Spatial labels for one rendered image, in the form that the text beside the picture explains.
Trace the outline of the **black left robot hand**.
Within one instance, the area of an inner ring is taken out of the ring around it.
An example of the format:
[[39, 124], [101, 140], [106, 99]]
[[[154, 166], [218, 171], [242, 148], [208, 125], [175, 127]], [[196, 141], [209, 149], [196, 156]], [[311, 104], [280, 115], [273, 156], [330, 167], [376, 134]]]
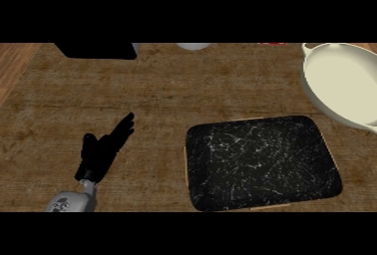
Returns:
[[84, 136], [82, 163], [76, 179], [100, 183], [109, 173], [118, 154], [135, 132], [135, 114], [129, 113], [113, 132], [101, 138], [92, 133]]

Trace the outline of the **black marbled square tray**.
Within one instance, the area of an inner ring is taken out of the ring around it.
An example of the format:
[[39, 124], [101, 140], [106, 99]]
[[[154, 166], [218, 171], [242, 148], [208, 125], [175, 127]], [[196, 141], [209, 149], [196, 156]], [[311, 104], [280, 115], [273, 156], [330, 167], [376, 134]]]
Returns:
[[307, 116], [191, 127], [187, 161], [190, 200], [200, 211], [332, 198], [344, 191], [323, 134]]

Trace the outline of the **cream white pot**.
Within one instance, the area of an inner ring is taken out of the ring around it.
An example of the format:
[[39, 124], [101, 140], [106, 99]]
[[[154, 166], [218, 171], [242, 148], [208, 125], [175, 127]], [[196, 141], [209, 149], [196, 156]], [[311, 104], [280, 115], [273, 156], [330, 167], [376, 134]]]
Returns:
[[345, 125], [377, 134], [377, 54], [348, 43], [302, 44], [308, 99]]

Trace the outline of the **black box appliance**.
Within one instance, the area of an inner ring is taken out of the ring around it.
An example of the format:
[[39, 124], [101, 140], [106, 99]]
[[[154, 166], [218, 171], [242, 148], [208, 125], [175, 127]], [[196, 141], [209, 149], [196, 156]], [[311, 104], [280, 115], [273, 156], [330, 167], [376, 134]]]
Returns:
[[57, 43], [57, 47], [69, 58], [134, 60], [140, 54], [137, 43]]

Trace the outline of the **pale grey round object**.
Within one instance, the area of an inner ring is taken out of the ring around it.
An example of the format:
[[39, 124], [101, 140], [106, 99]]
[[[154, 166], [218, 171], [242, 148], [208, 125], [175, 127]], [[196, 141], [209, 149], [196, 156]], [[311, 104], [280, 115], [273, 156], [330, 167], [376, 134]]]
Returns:
[[178, 43], [180, 47], [190, 50], [199, 51], [209, 47], [211, 43]]

